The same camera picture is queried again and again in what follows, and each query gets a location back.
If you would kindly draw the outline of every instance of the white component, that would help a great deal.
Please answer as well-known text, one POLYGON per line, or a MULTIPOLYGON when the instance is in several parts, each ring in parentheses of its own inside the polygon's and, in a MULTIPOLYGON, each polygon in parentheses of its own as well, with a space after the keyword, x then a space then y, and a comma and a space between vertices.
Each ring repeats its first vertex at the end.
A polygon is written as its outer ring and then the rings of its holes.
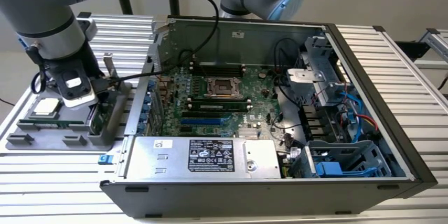
POLYGON ((83 97, 79 97, 74 100, 69 100, 66 98, 63 98, 63 101, 65 101, 65 104, 69 108, 71 109, 78 109, 77 107, 79 106, 90 106, 90 105, 94 105, 99 102, 99 98, 95 94, 95 91, 94 89, 91 89, 91 92, 85 95, 83 97))
POLYGON ((78 87, 78 86, 81 86, 82 85, 82 78, 75 78, 75 79, 73 79, 73 80, 69 80, 69 81, 66 81, 66 85, 67 85, 67 87, 71 89, 71 88, 74 88, 74 87, 78 87))
POLYGON ((46 98, 42 99, 38 103, 38 106, 34 112, 39 115, 50 115, 57 111, 61 100, 58 98, 46 98))

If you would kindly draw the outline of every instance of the blue latch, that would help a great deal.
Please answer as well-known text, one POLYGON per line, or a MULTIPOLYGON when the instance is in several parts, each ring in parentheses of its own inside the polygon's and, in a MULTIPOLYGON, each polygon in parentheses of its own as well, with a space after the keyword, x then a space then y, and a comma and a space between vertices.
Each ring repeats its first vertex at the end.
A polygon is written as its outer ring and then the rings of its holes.
POLYGON ((317 165, 318 175, 326 176, 343 176, 342 165, 338 162, 321 162, 317 165))
POLYGON ((102 155, 98 159, 99 165, 113 165, 114 164, 114 156, 113 155, 102 155))

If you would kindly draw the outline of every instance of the metal frame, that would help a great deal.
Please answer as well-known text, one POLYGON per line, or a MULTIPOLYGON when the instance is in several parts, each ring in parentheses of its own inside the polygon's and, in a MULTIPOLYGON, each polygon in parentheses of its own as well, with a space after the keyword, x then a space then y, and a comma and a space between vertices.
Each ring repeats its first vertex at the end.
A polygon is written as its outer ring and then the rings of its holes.
POLYGON ((448 30, 429 28, 419 42, 425 42, 448 62, 448 30))

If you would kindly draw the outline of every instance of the metal rack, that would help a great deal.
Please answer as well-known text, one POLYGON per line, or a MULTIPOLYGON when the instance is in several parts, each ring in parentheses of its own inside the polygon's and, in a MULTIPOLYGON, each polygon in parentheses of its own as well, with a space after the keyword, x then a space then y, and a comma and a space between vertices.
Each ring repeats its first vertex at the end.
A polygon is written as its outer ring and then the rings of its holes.
POLYGON ((338 28, 419 152, 443 153, 448 147, 443 94, 385 31, 369 26, 338 28))
MULTIPOLYGON (((151 17, 94 15, 99 34, 91 45, 106 71, 103 55, 114 54, 119 75, 141 73, 153 43, 151 17)), ((448 222, 448 139, 430 134, 446 134, 443 120, 446 109, 439 98, 431 98, 435 91, 429 86, 419 70, 410 69, 403 53, 390 45, 389 36, 373 27, 339 26, 355 54, 359 56, 367 73, 383 98, 394 108, 399 122, 423 155, 423 159, 439 180, 439 185, 410 199, 391 199, 362 214, 338 216, 281 216, 245 218, 202 218, 135 220, 127 217, 99 187, 106 173, 117 170, 115 165, 98 165, 98 154, 93 152, 26 152, 5 149, 6 140, 0 141, 0 219, 2 223, 378 223, 389 222, 447 223, 448 222), (421 81, 421 84, 398 84, 402 81, 421 81), (431 113, 422 112, 421 106, 435 106, 431 113)), ((15 121, 33 102, 27 92, 6 122, 15 121)), ((0 132, 7 131, 5 123, 0 132)), ((113 152, 119 151, 122 141, 117 142, 113 152)))
POLYGON ((448 62, 448 30, 429 28, 421 42, 427 43, 445 61, 448 62))

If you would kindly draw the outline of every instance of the red cable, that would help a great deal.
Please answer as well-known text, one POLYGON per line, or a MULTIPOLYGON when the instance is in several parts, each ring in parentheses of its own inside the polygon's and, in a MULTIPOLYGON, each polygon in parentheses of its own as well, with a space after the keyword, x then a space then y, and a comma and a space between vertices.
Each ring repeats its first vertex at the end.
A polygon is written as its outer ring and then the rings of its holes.
POLYGON ((311 99, 311 105, 315 104, 317 100, 318 100, 318 97, 319 95, 323 93, 323 91, 329 88, 329 85, 322 89, 322 91, 315 95, 315 97, 311 99))
POLYGON ((370 117, 370 116, 367 116, 367 115, 361 115, 361 114, 357 114, 357 116, 358 117, 361 117, 361 118, 365 118, 366 120, 369 120, 371 123, 374 123, 374 125, 375 125, 375 130, 378 131, 379 130, 379 125, 377 124, 377 121, 374 120, 374 118, 373 117, 370 117))

